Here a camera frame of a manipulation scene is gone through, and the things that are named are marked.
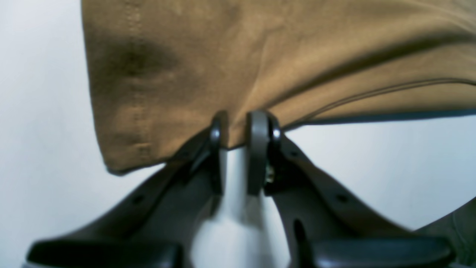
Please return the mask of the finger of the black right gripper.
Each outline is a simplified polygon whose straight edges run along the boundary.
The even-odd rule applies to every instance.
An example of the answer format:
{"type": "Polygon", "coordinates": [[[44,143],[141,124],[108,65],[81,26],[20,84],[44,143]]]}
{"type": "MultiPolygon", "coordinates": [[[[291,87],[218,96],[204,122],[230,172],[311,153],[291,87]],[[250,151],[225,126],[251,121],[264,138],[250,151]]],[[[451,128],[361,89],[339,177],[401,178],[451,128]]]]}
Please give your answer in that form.
{"type": "Polygon", "coordinates": [[[456,252],[450,267],[476,266],[476,199],[415,231],[429,236],[444,236],[456,252]]]}

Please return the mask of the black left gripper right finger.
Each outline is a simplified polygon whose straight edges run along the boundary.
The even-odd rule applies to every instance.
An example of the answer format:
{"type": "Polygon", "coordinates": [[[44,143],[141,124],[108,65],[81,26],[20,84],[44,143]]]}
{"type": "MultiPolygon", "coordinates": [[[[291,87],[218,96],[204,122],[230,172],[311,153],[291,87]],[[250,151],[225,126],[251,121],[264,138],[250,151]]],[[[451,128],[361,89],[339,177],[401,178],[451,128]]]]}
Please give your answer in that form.
{"type": "Polygon", "coordinates": [[[247,114],[248,194],[274,201],[291,268],[444,268],[449,241],[404,230],[367,206],[281,131],[270,112],[247,114]]]}

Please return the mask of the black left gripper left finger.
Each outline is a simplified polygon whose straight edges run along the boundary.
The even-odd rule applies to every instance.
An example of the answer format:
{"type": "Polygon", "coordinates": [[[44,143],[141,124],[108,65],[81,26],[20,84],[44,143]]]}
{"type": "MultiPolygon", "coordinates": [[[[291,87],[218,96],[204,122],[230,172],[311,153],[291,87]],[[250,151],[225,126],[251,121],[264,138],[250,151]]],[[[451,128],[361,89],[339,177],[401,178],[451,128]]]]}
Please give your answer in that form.
{"type": "Polygon", "coordinates": [[[114,208],[64,236],[35,242],[27,267],[190,268],[201,217],[222,195],[219,152],[227,116],[189,139],[165,166],[114,208]]]}

